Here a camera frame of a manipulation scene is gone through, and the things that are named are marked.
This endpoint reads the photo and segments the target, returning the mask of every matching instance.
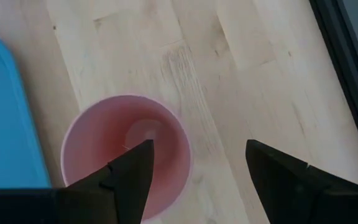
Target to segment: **black frame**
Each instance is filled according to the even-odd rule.
[[[358,40],[341,0],[310,0],[358,128]]]

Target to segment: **blue tray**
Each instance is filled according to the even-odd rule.
[[[0,41],[0,189],[50,187],[20,74]]]

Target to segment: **pink cup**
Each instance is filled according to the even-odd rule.
[[[143,220],[155,217],[183,191],[191,169],[191,151],[173,113],[146,97],[110,97],[75,119],[62,146],[65,184],[86,177],[145,139],[154,140],[155,155]]]

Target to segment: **wooden tabletop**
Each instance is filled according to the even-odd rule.
[[[268,223],[244,157],[257,139],[358,184],[358,132],[307,0],[0,0],[54,186],[78,113],[162,102],[194,170],[151,223]]]

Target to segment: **wooden table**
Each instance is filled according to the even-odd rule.
[[[54,186],[73,118],[107,96],[164,103],[189,134],[183,198],[152,223],[268,223],[258,139],[358,183],[358,132],[307,0],[0,0]]]

